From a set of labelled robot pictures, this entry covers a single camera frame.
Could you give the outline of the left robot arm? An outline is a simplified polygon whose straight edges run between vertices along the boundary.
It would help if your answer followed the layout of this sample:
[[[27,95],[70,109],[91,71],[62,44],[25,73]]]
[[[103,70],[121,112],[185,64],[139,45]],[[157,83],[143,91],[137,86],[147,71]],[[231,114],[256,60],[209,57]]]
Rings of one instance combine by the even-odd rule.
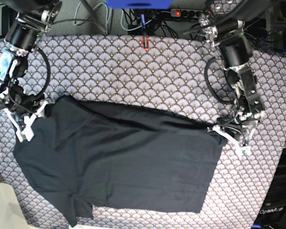
[[[257,79],[249,66],[253,51],[245,36],[245,23],[274,4],[274,0],[242,0],[230,12],[217,14],[215,1],[208,0],[199,24],[188,31],[188,34],[203,31],[220,53],[226,81],[235,93],[235,99],[231,101],[235,111],[226,121],[220,120],[212,131],[238,148],[249,146],[258,123],[265,117],[265,105],[256,87]]]

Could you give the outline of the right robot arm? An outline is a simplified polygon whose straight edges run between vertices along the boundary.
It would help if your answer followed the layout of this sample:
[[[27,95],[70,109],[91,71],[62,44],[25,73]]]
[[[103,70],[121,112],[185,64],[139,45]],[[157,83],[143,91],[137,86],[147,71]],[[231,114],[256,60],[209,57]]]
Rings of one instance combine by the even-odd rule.
[[[44,93],[50,82],[51,69],[46,54],[38,42],[50,29],[61,9],[60,0],[4,0],[2,3],[16,11],[17,17],[9,28],[4,41],[8,45],[0,57],[0,110],[10,120],[24,122],[45,104]],[[26,95],[19,85],[28,69],[28,55],[37,51],[45,61],[45,84],[36,95]]]

